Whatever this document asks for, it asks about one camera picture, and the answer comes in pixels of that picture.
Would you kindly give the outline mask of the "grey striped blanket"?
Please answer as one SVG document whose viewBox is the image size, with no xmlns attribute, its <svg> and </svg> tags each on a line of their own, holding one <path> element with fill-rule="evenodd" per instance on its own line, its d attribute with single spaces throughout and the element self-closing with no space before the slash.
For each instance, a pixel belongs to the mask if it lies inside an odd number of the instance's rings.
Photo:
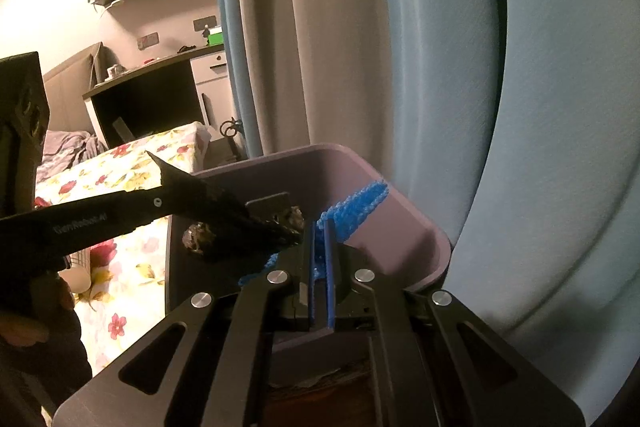
<svg viewBox="0 0 640 427">
<path fill-rule="evenodd" d="M 48 130 L 44 138 L 42 159 L 37 167 L 36 182 L 47 180 L 106 151 L 106 145 L 95 134 L 87 131 Z"/>
</svg>

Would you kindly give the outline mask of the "floral bed sheet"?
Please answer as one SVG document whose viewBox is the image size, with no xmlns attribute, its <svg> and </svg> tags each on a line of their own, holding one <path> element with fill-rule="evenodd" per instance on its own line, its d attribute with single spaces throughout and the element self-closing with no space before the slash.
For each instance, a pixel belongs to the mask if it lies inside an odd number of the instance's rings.
<svg viewBox="0 0 640 427">
<path fill-rule="evenodd" d="M 36 185 L 38 206 L 160 185 L 151 154 L 187 173 L 204 167 L 212 139 L 199 122 L 108 150 Z M 90 249 L 91 286 L 76 296 L 81 341 L 97 374 L 165 316 L 169 219 L 163 217 Z"/>
</svg>

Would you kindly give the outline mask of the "dark desk with white drawers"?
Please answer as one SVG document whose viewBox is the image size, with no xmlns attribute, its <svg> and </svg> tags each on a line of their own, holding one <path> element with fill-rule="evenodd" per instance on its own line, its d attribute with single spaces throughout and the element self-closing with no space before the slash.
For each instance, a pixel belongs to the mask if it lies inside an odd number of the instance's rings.
<svg viewBox="0 0 640 427">
<path fill-rule="evenodd" d="M 86 92 L 94 132 L 108 147 L 198 121 L 236 116 L 226 51 L 201 46 L 128 70 Z"/>
</svg>

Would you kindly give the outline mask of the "green box on desk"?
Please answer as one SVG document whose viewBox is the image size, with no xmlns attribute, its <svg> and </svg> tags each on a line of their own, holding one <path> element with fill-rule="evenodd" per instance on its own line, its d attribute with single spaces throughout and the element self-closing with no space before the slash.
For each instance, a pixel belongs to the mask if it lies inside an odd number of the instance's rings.
<svg viewBox="0 0 640 427">
<path fill-rule="evenodd" d="M 224 33 L 220 26 L 209 28 L 207 36 L 207 44 L 209 46 L 221 46 L 224 43 Z"/>
</svg>

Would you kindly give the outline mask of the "grey upholstered headboard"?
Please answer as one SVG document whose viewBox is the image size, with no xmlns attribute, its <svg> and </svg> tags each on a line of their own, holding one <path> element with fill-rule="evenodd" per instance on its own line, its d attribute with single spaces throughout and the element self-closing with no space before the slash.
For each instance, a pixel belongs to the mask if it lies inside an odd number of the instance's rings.
<svg viewBox="0 0 640 427">
<path fill-rule="evenodd" d="M 49 130 L 93 132 L 82 96 L 106 78 L 104 45 L 97 42 L 43 75 L 50 109 Z"/>
</svg>

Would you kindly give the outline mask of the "blue and grey curtain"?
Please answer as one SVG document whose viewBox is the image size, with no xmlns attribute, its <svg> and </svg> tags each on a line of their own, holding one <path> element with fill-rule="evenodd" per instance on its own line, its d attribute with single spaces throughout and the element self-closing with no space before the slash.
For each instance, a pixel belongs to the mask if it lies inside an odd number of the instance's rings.
<svg viewBox="0 0 640 427">
<path fill-rule="evenodd" d="M 639 421 L 639 0 L 218 0 L 250 156 L 356 150 L 590 426 Z"/>
</svg>

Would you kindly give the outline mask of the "white mug on desk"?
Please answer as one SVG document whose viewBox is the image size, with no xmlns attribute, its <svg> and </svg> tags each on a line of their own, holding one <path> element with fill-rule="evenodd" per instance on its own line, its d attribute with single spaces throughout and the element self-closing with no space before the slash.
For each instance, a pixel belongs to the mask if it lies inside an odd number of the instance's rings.
<svg viewBox="0 0 640 427">
<path fill-rule="evenodd" d="M 122 75 L 125 72 L 125 69 L 120 64 L 114 64 L 107 69 L 107 79 L 113 80 L 118 76 Z"/>
</svg>

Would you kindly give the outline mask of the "purple plastic trash bin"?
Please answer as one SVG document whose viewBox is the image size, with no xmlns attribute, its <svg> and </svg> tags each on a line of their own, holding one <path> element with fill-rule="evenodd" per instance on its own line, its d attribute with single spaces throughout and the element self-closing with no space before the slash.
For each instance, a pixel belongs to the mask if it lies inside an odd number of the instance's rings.
<svg viewBox="0 0 640 427">
<path fill-rule="evenodd" d="M 375 271 L 373 261 L 346 241 L 384 202 L 390 188 L 376 180 L 326 208 L 316 219 L 296 225 L 297 210 L 283 193 L 266 197 L 278 212 L 259 218 L 230 193 L 217 193 L 203 180 L 170 166 L 162 183 L 167 208 L 201 223 L 227 247 L 216 262 L 229 274 L 229 261 L 241 263 L 233 278 L 240 289 L 229 296 L 209 296 L 198 308 L 186 300 L 184 311 L 196 315 L 188 331 L 205 358 L 235 371 L 271 357 L 277 332 L 308 336 L 319 327 L 329 332 L 371 333 L 371 352 L 387 365 L 419 358 L 408 305 L 412 295 L 391 277 Z"/>
</svg>

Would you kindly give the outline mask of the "black plastic bag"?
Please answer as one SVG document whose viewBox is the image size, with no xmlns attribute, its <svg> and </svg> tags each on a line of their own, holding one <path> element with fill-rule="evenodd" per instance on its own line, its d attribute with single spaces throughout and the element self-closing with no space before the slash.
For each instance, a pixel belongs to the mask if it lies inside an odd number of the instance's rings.
<svg viewBox="0 0 640 427">
<path fill-rule="evenodd" d="M 268 259 L 300 243 L 305 218 L 298 206 L 262 215 L 244 212 L 196 222 L 183 232 L 181 242 L 192 256 L 227 270 L 257 270 Z"/>
</svg>

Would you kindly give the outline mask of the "blue foam net sleeve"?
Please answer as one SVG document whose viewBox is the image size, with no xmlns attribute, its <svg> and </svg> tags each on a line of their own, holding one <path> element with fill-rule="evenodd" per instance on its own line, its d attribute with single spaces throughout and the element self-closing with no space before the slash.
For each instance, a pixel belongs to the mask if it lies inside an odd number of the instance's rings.
<svg viewBox="0 0 640 427">
<path fill-rule="evenodd" d="M 384 202 L 390 194 L 390 188 L 384 180 L 374 180 L 363 188 L 348 195 L 320 213 L 314 221 L 316 238 L 314 239 L 314 280 L 326 277 L 326 257 L 324 257 L 324 230 L 326 221 L 332 219 L 337 228 L 337 237 L 345 243 L 349 237 L 366 221 L 370 214 Z M 288 235 L 285 244 L 294 243 L 302 236 L 306 222 L 303 211 L 293 205 L 288 192 L 282 192 L 262 199 L 252 200 L 247 207 L 266 225 L 275 225 L 281 232 Z"/>
</svg>

